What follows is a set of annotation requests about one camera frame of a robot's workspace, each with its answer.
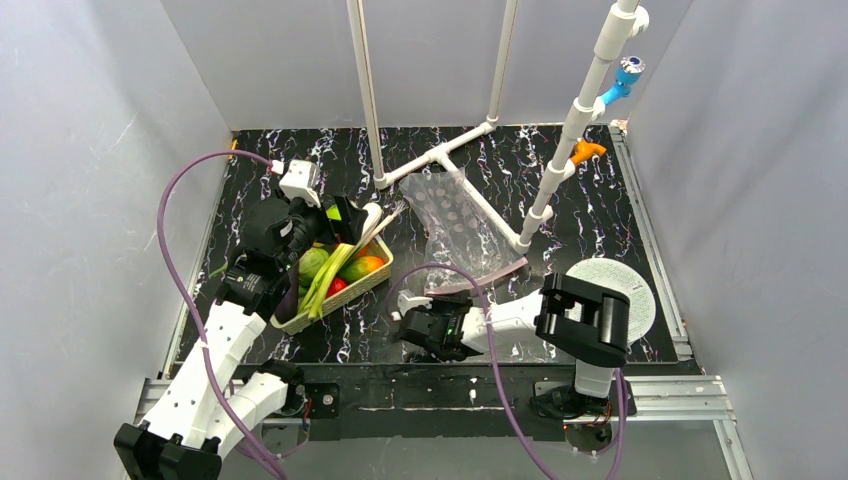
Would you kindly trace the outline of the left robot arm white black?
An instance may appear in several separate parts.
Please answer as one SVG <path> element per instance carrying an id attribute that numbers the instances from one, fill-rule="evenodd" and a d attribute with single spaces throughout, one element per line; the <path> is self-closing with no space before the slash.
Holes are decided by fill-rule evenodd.
<path id="1" fill-rule="evenodd" d="M 375 233 L 376 203 L 335 200 L 330 218 L 313 199 L 268 197 L 245 211 L 240 242 L 227 263 L 198 339 L 168 389 L 137 424 L 122 425 L 113 444 L 131 479 L 216 479 L 224 459 L 242 448 L 276 478 L 278 455 L 254 428 L 283 409 L 301 371 L 284 362 L 259 367 L 245 385 L 225 393 L 243 356 L 276 319 L 286 298 L 298 298 L 295 272 L 316 244 L 354 247 Z"/>

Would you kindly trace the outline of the clear zip top bag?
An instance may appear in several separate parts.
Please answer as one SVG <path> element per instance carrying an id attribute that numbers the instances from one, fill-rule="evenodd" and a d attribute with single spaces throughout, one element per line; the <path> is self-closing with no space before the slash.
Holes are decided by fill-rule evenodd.
<path id="1" fill-rule="evenodd" d="M 399 188 L 427 236 L 424 261 L 466 271 L 485 286 L 527 264 L 468 193 L 462 169 L 412 173 Z"/>

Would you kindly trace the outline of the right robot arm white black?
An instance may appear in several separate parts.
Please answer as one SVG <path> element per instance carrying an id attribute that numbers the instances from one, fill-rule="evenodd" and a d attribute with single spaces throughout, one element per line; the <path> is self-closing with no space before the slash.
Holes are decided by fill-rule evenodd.
<path id="1" fill-rule="evenodd" d="M 627 413 L 629 387 L 620 375 L 629 346 L 629 298 L 566 274 L 549 274 L 541 288 L 489 307 L 466 293 L 416 296 L 403 290 L 391 316 L 400 340 L 439 361 L 493 357 L 501 344 L 541 340 L 572 357 L 573 379 L 535 393 L 530 409 L 542 418 L 576 420 Z"/>

